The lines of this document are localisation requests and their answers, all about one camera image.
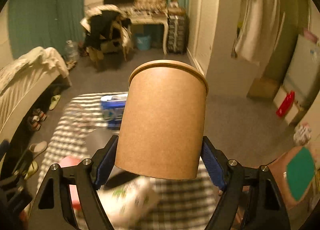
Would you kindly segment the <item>hanging white towel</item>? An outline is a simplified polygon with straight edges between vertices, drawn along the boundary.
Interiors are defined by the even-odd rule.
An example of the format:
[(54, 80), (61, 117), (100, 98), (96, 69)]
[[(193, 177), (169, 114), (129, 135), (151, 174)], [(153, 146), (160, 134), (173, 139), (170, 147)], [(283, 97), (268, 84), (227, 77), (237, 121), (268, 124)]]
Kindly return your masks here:
[(250, 63), (266, 65), (279, 32), (280, 0), (247, 0), (235, 53)]

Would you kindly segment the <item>teal curtain left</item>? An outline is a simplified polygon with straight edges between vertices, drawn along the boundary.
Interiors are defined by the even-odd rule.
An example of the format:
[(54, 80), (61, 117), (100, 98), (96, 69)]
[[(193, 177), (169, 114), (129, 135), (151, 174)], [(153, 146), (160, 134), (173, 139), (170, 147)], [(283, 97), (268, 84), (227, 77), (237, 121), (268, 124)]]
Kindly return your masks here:
[(35, 47), (53, 47), (66, 56), (67, 41), (83, 40), (84, 0), (9, 0), (8, 31), (17, 59)]

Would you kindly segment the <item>white mini fridge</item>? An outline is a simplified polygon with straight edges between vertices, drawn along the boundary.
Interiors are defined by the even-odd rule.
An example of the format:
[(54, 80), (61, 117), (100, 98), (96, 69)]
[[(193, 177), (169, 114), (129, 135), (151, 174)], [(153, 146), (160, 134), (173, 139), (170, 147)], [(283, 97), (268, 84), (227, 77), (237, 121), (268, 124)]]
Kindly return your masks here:
[(311, 106), (319, 92), (319, 47), (299, 35), (286, 72), (283, 87), (295, 92), (295, 101), (304, 107)]

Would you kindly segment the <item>checkered tablecloth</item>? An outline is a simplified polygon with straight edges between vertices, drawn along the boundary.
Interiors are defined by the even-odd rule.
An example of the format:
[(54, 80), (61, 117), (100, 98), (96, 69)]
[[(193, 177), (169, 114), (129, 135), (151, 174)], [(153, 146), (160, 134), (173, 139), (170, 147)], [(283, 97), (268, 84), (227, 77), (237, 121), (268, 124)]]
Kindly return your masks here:
[(89, 229), (204, 229), (214, 210), (196, 178), (207, 92), (131, 86), (120, 132), (88, 163), (49, 166), (30, 229), (77, 229), (75, 185)]

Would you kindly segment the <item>green slipper under bed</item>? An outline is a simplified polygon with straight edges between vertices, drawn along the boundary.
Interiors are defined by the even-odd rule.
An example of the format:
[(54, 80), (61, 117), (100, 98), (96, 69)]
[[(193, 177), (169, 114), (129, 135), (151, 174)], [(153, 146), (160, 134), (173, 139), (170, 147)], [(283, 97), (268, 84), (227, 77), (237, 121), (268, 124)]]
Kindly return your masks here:
[(51, 97), (49, 110), (52, 111), (56, 108), (57, 104), (61, 99), (61, 95), (55, 95)]

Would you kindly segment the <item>wooden chair with clothes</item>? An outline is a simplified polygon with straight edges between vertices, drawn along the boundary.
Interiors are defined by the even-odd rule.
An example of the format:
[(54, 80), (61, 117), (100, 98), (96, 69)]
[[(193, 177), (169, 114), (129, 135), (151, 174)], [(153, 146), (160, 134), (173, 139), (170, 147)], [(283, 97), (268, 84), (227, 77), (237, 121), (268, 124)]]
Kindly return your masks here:
[(112, 4), (89, 8), (80, 21), (85, 31), (84, 49), (95, 67), (104, 55), (121, 51), (124, 60), (131, 49), (131, 20), (125, 11)]

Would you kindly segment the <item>bed with white bedding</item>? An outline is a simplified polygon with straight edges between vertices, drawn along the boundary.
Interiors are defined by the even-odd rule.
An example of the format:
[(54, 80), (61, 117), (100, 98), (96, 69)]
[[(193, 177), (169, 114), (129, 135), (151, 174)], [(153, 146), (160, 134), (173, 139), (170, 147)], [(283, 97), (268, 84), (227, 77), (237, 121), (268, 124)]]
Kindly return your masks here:
[(1, 69), (1, 141), (11, 141), (29, 109), (58, 77), (71, 86), (65, 61), (53, 47), (36, 47)]

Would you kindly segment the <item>red bottle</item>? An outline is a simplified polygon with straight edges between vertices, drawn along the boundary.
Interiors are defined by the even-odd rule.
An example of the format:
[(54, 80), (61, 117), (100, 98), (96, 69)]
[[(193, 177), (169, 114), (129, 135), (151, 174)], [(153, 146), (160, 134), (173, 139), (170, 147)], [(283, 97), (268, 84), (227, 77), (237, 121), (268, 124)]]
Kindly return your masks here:
[(292, 107), (294, 101), (295, 101), (295, 92), (290, 91), (289, 93), (286, 94), (285, 99), (283, 100), (280, 107), (276, 111), (277, 116), (284, 117)]

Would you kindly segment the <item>yellow-green slipper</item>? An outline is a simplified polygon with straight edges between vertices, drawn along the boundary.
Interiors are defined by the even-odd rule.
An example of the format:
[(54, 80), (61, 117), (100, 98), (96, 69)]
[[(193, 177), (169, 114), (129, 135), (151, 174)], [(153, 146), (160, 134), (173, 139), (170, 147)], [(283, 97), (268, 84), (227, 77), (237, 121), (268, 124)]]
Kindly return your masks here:
[(28, 171), (27, 171), (24, 179), (28, 180), (29, 178), (31, 178), (35, 173), (37, 173), (38, 169), (39, 169), (38, 163), (36, 161), (33, 161), (31, 163), (31, 165), (29, 166)]

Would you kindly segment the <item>brown paper cup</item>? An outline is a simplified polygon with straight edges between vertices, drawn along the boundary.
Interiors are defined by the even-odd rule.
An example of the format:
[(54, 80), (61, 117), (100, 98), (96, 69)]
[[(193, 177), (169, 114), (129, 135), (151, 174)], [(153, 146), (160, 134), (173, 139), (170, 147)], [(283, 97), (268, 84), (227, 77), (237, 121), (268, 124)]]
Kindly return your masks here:
[(169, 180), (197, 176), (208, 83), (194, 67), (154, 60), (137, 67), (120, 126), (115, 165)]

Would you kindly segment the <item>blue tissue pack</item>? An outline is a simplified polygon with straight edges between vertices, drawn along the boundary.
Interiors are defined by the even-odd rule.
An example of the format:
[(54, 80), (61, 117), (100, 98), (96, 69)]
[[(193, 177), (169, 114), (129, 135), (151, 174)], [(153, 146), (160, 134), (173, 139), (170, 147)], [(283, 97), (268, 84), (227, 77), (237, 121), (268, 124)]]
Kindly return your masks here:
[(123, 118), (128, 93), (104, 95), (100, 99), (101, 112), (107, 127), (119, 130)]

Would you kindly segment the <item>teal laundry basket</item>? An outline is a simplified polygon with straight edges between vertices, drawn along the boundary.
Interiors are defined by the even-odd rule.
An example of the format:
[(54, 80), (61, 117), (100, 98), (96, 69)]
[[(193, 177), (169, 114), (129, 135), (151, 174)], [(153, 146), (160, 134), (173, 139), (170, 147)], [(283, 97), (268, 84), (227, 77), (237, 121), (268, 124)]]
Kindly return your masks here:
[(136, 40), (136, 47), (140, 51), (146, 51), (151, 48), (151, 36), (150, 35), (136, 34), (135, 40)]

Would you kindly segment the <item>white slipper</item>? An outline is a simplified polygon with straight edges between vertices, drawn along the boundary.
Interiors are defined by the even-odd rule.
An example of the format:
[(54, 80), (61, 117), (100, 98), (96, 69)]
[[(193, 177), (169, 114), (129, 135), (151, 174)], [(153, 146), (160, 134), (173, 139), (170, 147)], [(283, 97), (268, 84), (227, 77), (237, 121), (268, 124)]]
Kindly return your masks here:
[(39, 143), (31, 144), (29, 150), (31, 151), (33, 158), (37, 158), (40, 154), (46, 151), (47, 147), (48, 143), (46, 141), (42, 141)]

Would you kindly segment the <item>drawer storage tower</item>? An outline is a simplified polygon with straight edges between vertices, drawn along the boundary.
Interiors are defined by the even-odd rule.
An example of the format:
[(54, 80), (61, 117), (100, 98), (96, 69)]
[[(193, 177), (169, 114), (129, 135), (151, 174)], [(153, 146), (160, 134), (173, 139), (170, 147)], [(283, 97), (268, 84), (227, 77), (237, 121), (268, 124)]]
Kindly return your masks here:
[(184, 53), (188, 18), (183, 8), (168, 8), (167, 49), (171, 53)]

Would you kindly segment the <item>white louvered wardrobe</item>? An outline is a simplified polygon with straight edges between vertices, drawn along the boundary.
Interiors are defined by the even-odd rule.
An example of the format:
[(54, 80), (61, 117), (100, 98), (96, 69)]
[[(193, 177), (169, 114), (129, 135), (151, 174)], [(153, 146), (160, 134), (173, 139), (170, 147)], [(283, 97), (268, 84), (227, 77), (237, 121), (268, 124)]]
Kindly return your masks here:
[(187, 54), (203, 75), (207, 73), (215, 37), (219, 0), (189, 0)]

